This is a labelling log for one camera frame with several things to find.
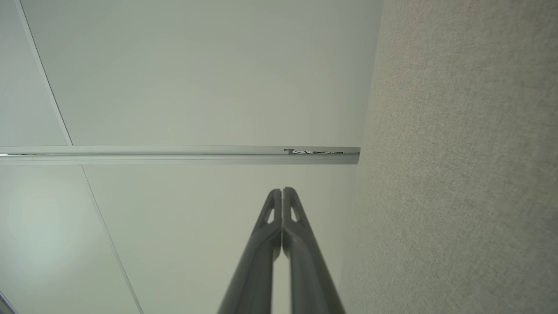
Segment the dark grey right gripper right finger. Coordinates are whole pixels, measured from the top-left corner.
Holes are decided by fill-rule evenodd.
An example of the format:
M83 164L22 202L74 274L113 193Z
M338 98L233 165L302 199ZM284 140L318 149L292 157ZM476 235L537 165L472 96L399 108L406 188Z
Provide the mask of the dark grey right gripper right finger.
M282 248L290 263L293 314L344 314L297 191L283 189Z

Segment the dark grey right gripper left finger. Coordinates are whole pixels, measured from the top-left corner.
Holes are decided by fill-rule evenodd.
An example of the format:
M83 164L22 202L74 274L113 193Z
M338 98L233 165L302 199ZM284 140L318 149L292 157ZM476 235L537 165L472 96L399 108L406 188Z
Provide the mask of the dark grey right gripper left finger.
M282 246L282 191L273 189L256 220L219 314L270 314L273 263Z

